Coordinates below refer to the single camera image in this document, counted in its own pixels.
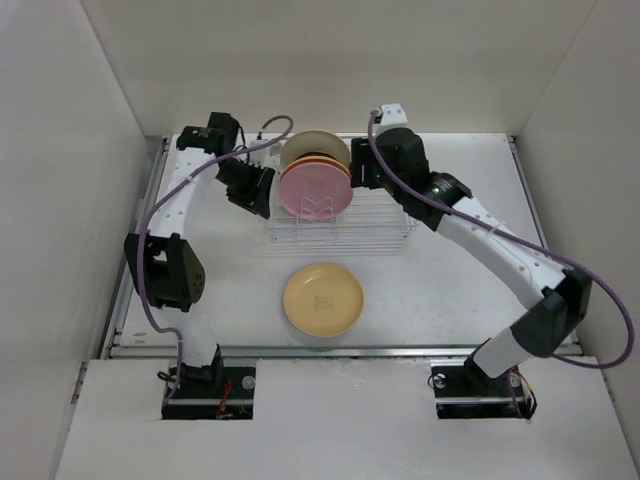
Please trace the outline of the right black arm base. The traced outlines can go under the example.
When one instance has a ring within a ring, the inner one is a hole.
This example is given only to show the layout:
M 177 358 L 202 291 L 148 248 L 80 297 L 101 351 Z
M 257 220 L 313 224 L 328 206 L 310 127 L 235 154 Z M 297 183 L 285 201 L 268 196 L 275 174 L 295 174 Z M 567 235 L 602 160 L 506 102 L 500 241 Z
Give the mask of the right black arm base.
M 538 408 L 518 368 L 491 379 L 473 377 L 463 365 L 433 364 L 427 384 L 433 389 L 439 420 L 531 420 Z

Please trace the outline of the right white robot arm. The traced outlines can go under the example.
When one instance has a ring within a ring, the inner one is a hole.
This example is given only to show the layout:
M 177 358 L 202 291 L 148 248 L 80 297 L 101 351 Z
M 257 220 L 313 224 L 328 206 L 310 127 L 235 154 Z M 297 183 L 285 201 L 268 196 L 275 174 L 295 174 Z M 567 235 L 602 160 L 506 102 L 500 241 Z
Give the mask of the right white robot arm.
M 350 150 L 353 187 L 386 190 L 406 214 L 490 270 L 526 310 L 467 358 L 463 381 L 470 391 L 487 393 L 520 363 L 552 356 L 584 319 L 591 279 L 499 236 L 498 222 L 464 183 L 430 169 L 413 131 L 393 128 L 374 144 L 356 137 Z

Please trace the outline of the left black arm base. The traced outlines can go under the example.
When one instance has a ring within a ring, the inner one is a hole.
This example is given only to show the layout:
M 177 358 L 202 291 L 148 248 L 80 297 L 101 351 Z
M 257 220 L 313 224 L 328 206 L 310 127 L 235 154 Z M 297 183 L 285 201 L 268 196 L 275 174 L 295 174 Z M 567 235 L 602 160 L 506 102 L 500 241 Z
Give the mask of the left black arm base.
M 256 389 L 256 366 L 224 366 L 211 380 L 194 369 L 182 367 L 180 384 L 170 397 L 176 367 L 159 372 L 165 382 L 161 407 L 163 420 L 252 420 Z

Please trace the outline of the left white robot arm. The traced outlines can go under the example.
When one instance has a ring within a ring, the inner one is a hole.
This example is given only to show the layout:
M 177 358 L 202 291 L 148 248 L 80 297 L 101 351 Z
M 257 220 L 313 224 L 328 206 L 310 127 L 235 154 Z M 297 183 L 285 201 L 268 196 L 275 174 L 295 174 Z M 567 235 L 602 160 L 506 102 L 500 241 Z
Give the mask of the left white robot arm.
M 214 181 L 224 186 L 231 204 L 269 218 L 275 172 L 264 162 L 279 144 L 278 138 L 262 136 L 244 142 L 239 122 L 228 113 L 212 113 L 204 127 L 185 127 L 175 143 L 176 163 L 165 191 L 138 232 L 128 234 L 124 242 L 150 326 L 176 339 L 176 367 L 167 379 L 173 384 L 189 382 L 201 396 L 217 394 L 224 373 L 212 329 L 196 321 L 191 311 L 204 294 L 206 273 L 188 236 Z

